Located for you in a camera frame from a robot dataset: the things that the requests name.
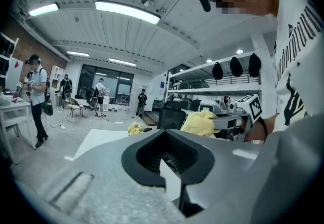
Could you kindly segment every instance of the table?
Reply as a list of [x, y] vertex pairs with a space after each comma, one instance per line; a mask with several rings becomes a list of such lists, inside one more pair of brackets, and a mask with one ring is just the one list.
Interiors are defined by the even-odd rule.
[[1, 124], [2, 133], [4, 135], [5, 146], [7, 147], [8, 153], [9, 153], [13, 163], [16, 165], [18, 164], [18, 160], [11, 149], [6, 128], [9, 128], [9, 127], [12, 127], [15, 125], [14, 126], [15, 133], [17, 136], [20, 136], [21, 132], [20, 132], [18, 123], [26, 122], [28, 136], [29, 136], [28, 142], [30, 143], [31, 147], [35, 150], [36, 147], [32, 142], [30, 130], [29, 130], [29, 123], [28, 123], [29, 107], [30, 107], [30, 103], [23, 100], [22, 98], [18, 98], [16, 103], [11, 101], [10, 105], [0, 106], [0, 124]]
[[[90, 132], [87, 134], [86, 138], [83, 140], [81, 146], [75, 153], [73, 160], [98, 145], [102, 145], [126, 137], [129, 137], [127, 131], [91, 129]], [[164, 162], [164, 160], [161, 160], [160, 176], [166, 179], [166, 185], [167, 185], [166, 194], [169, 200], [173, 201], [179, 198], [181, 180]]]

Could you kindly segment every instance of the ceiling light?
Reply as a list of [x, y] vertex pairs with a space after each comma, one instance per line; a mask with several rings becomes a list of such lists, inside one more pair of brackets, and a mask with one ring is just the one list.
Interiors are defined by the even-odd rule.
[[123, 77], [117, 77], [119, 79], [123, 79], [123, 80], [127, 80], [127, 81], [130, 81], [131, 79], [128, 79], [128, 78], [123, 78]]
[[109, 61], [116, 62], [116, 63], [127, 64], [127, 65], [131, 65], [131, 66], [136, 66], [136, 64], [129, 63], [129, 62], [125, 62], [125, 61], [121, 61], [121, 60], [117, 60], [117, 59], [112, 59], [112, 58], [110, 58]]
[[50, 5], [43, 6], [38, 9], [29, 11], [28, 13], [30, 16], [37, 16], [37, 15], [40, 15], [43, 13], [47, 13], [47, 12], [51, 12], [51, 11], [58, 11], [58, 10], [59, 10], [59, 7], [57, 6], [57, 4], [53, 3]]
[[90, 56], [88, 53], [80, 53], [80, 52], [74, 52], [74, 51], [67, 51], [70, 55], [79, 55], [79, 56]]
[[98, 11], [116, 12], [128, 16], [132, 16], [150, 22], [154, 25], [157, 25], [158, 22], [160, 21], [160, 16], [157, 14], [154, 14], [150, 11], [146, 11], [144, 9], [135, 6], [123, 4], [123, 3], [96, 1], [96, 9]]

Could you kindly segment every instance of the black pants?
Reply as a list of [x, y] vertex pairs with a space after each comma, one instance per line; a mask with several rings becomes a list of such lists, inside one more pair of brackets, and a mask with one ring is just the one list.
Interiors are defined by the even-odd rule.
[[44, 137], [46, 137], [46, 131], [43, 127], [42, 120], [41, 120], [41, 115], [42, 115], [42, 103], [32, 105], [31, 104], [31, 113], [32, 113], [32, 118], [35, 121], [35, 126], [37, 129], [37, 139], [42, 140]]

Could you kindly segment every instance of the floor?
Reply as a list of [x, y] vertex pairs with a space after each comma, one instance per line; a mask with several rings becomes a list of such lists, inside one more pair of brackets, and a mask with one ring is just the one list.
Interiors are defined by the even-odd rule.
[[[95, 117], [94, 111], [84, 110], [83, 118], [78, 111], [74, 111], [73, 119], [69, 110], [61, 107], [54, 107], [54, 114], [42, 119], [43, 125], [47, 124], [49, 138], [36, 150], [33, 150], [24, 139], [16, 137], [14, 130], [9, 131], [10, 144], [14, 153], [19, 159], [19, 164], [12, 164], [13, 175], [28, 185], [34, 191], [41, 189], [41, 186], [48, 178], [51, 178], [60, 168], [71, 163], [64, 159], [65, 156], [73, 158], [82, 141], [91, 129], [127, 131], [127, 127], [134, 121], [145, 123], [137, 117], [132, 119], [131, 114], [124, 111], [105, 112], [108, 121]], [[22, 133], [26, 133], [25, 123], [19, 125]], [[34, 142], [36, 139], [36, 127], [34, 122], [29, 122], [31, 136]]]

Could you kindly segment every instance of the person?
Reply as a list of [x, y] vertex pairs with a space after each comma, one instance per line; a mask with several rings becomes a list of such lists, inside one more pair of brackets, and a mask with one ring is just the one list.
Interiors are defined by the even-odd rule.
[[62, 108], [64, 108], [65, 98], [66, 98], [65, 91], [70, 91], [70, 93], [72, 92], [72, 81], [67, 74], [65, 74], [64, 79], [61, 81], [59, 92], [61, 91], [62, 87], [63, 87], [62, 100], [64, 101]]
[[[103, 112], [103, 96], [105, 94], [105, 87], [103, 86], [103, 78], [99, 79], [99, 83], [97, 83], [94, 86], [94, 94], [95, 96], [98, 96], [98, 103], [100, 105], [100, 112], [101, 112], [101, 117], [105, 117], [106, 115]], [[95, 107], [95, 116], [99, 117], [98, 113], [97, 113], [97, 106]]]
[[306, 109], [294, 83], [293, 69], [303, 63], [312, 51], [321, 48], [323, 21], [311, 0], [212, 0], [225, 12], [232, 8], [239, 13], [277, 19], [276, 50], [273, 55], [276, 68], [276, 114], [264, 119], [265, 127], [256, 121], [246, 141], [266, 139], [268, 134], [282, 131], [290, 124], [303, 119]]
[[28, 64], [31, 69], [31, 72], [28, 74], [31, 88], [31, 113], [37, 129], [38, 141], [36, 143], [36, 148], [38, 148], [44, 143], [44, 139], [46, 140], [48, 138], [41, 120], [43, 103], [45, 101], [47, 73], [41, 66], [41, 59], [36, 54], [31, 55], [28, 60], [25, 61], [25, 64]]
[[[147, 97], [146, 97], [146, 94], [145, 94], [145, 89], [142, 89], [142, 92], [138, 95], [137, 99], [138, 99], [138, 105], [143, 106], [143, 112], [144, 112], [144, 106], [146, 105], [146, 100], [147, 100]], [[138, 109], [137, 109], [136, 110], [136, 116], [139, 116], [140, 118], [142, 118], [143, 117], [143, 112], [139, 114]]]

